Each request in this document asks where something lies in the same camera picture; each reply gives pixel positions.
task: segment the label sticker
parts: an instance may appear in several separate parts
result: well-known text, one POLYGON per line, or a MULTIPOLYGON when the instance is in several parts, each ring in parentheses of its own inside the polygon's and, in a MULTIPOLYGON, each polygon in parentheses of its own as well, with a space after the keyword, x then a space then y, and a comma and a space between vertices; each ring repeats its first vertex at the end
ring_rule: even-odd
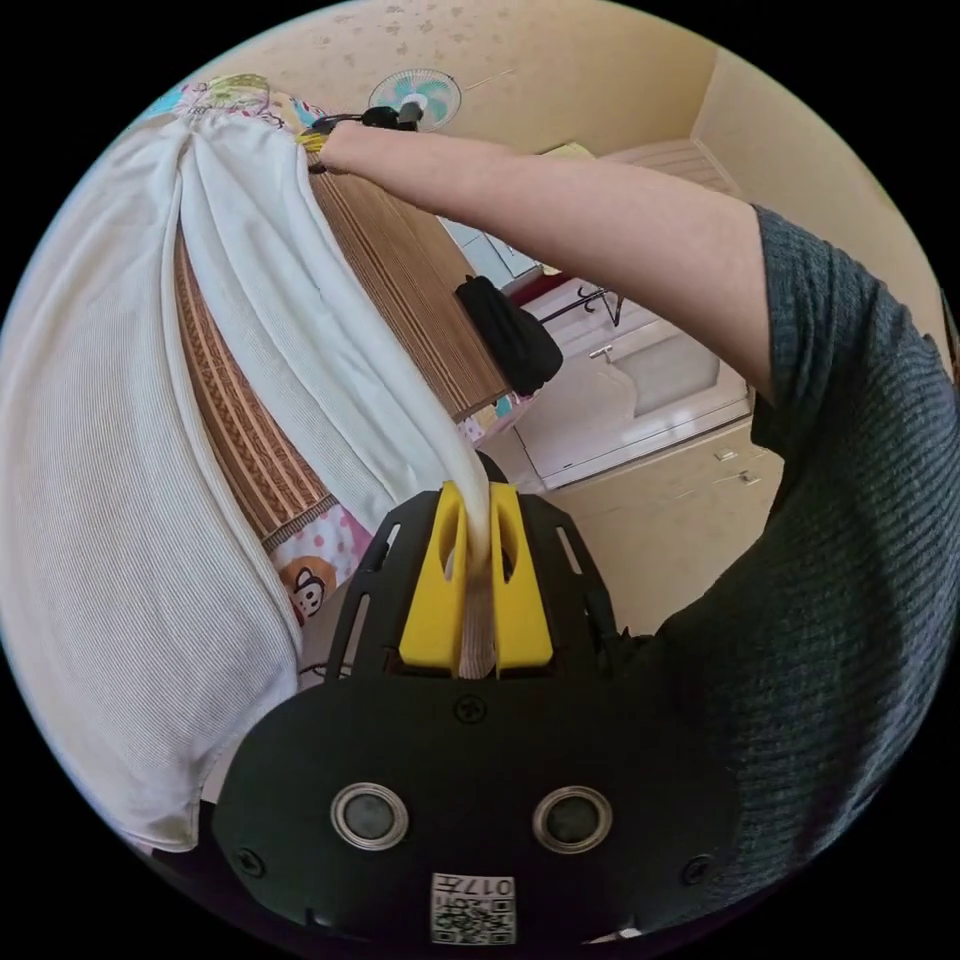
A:
POLYGON ((430 900, 434 943, 483 947, 517 942, 513 877, 435 873, 430 900))

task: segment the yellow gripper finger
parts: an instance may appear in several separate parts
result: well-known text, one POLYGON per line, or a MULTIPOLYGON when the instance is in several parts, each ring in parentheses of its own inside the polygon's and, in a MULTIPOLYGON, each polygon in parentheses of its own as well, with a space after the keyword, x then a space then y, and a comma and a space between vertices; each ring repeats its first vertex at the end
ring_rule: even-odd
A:
POLYGON ((456 676, 466 592, 466 510, 460 491, 445 483, 400 640, 400 659, 406 666, 444 670, 456 676))
POLYGON ((297 143, 301 144, 307 153, 317 153, 327 142, 326 133, 315 133, 312 130, 305 130, 297 136, 297 143))
POLYGON ((516 488, 490 484, 490 550, 497 676, 504 670, 538 669, 553 658, 530 545, 516 488), (505 569, 504 556, 512 571, 505 569))

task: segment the person's arm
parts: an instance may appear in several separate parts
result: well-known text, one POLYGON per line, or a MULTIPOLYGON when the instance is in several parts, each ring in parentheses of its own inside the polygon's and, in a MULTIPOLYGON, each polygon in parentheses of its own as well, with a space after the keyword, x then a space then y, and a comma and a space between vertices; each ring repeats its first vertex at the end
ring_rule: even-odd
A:
POLYGON ((334 129, 321 159, 641 304, 775 403, 764 258, 749 204, 627 164, 356 123, 334 129))

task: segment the coat rack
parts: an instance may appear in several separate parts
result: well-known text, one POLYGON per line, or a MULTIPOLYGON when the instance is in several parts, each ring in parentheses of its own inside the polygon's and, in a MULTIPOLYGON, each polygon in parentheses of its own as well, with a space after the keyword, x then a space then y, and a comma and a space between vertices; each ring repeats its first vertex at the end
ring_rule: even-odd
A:
POLYGON ((615 326, 620 326, 620 310, 623 307, 623 297, 619 294, 616 294, 617 302, 611 308, 610 303, 607 300, 607 294, 611 291, 603 288, 601 290, 594 290, 593 293, 584 293, 583 287, 577 288, 577 300, 574 300, 573 303, 568 303, 565 307, 561 307, 554 313, 551 313, 548 317, 543 317, 540 322, 548 323, 550 320, 555 320, 557 317, 562 316, 565 313, 569 313, 571 310, 576 310, 577 307, 583 307, 587 313, 593 313, 597 308, 593 305, 595 300, 602 300, 603 305, 607 308, 607 316, 610 317, 610 322, 615 326))

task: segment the sleeve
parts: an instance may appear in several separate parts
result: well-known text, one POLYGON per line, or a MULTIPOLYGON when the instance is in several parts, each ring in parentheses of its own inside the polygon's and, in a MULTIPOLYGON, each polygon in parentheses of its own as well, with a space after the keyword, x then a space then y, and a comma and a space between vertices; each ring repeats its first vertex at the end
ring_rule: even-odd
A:
POLYGON ((920 339, 909 310, 865 267, 755 207, 767 277, 775 403, 757 398, 753 442, 796 460, 872 373, 920 339))

